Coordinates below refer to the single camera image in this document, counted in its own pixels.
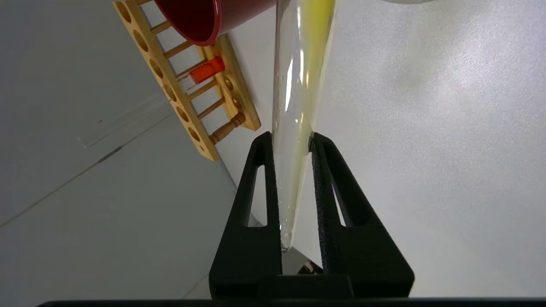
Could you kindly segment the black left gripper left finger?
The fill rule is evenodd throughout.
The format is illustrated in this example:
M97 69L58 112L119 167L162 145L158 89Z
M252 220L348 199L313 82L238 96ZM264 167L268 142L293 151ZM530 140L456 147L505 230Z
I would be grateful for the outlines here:
M248 221L259 167L264 167L267 224L250 227ZM211 297L254 298L259 282L281 273L279 206L272 134L265 132L255 138L248 152L232 209L209 272Z

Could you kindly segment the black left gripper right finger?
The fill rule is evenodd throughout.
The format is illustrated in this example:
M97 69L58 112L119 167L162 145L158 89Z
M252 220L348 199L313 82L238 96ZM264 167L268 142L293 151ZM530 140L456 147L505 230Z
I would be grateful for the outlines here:
M415 274L328 137L310 142L322 268L358 298L406 298Z

